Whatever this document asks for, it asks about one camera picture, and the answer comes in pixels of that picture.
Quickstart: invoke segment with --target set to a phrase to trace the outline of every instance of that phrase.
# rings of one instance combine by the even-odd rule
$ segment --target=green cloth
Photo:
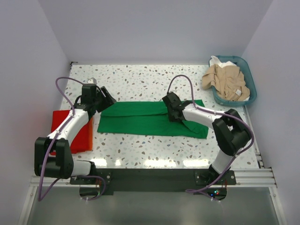
[[[196,104],[204,106],[202,100]],[[170,122],[164,102],[116,102],[101,113],[98,132],[206,138],[208,127],[192,121]]]

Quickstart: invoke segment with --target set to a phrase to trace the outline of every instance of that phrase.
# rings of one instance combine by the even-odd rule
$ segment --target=beige garment
[[[250,96],[250,90],[246,87],[244,75],[240,68],[236,66],[221,68],[219,65],[214,64],[209,67],[202,77],[202,88],[208,89],[211,86],[215,86],[217,94],[226,100],[243,101]]]

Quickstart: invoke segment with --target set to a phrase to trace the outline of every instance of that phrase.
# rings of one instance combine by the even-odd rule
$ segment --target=metal frame
[[[227,185],[229,188],[275,188],[276,182],[272,169],[236,169],[234,170],[236,185]],[[38,187],[39,178],[33,176],[30,181],[31,187]],[[54,181],[54,178],[44,178],[43,186],[48,187]],[[83,187],[88,188],[91,185],[71,185],[70,179],[59,180],[56,187]],[[221,185],[212,185],[211,188],[220,188]]]
[[[37,186],[30,186],[27,192],[25,203],[20,214],[18,225],[27,225],[29,215],[32,209],[33,200],[37,191]]]
[[[246,105],[244,105],[243,109],[244,109],[244,113],[245,113],[247,124],[250,126],[250,128],[251,128],[251,130],[253,131],[253,134],[254,134],[254,143],[253,143],[253,146],[254,146],[254,149],[255,149],[255,155],[256,155],[258,167],[259,168],[264,168],[263,159],[262,159],[261,153],[260,153],[260,151],[258,149],[258,145],[257,145],[257,142],[256,142],[256,137],[255,137],[253,126],[252,126],[251,119],[250,119],[250,116],[249,116],[248,108],[247,108]]]
[[[270,187],[270,195],[273,201],[274,209],[277,215],[277,219],[280,225],[287,225],[287,220],[285,218],[285,213],[279,199],[278,190],[276,187]]]

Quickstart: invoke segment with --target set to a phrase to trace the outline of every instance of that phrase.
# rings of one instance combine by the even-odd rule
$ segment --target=black mounting plate
[[[208,169],[96,169],[97,176],[106,181],[104,195],[114,191],[184,192],[208,185],[205,177]],[[234,171],[228,171],[216,184],[235,185]],[[96,179],[71,178],[73,185],[94,185]]]

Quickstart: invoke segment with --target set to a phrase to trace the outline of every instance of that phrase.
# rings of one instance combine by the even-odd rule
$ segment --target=white cloth
[[[210,59],[210,66],[212,66],[212,65],[214,65],[214,64],[218,64],[219,67],[221,67],[221,68],[226,67],[226,66],[235,66],[235,67],[237,66],[237,65],[235,65],[233,62],[230,62],[230,61],[227,61],[227,62],[221,62],[221,61],[219,60],[218,57],[212,55],[212,56],[211,56],[211,59]]]

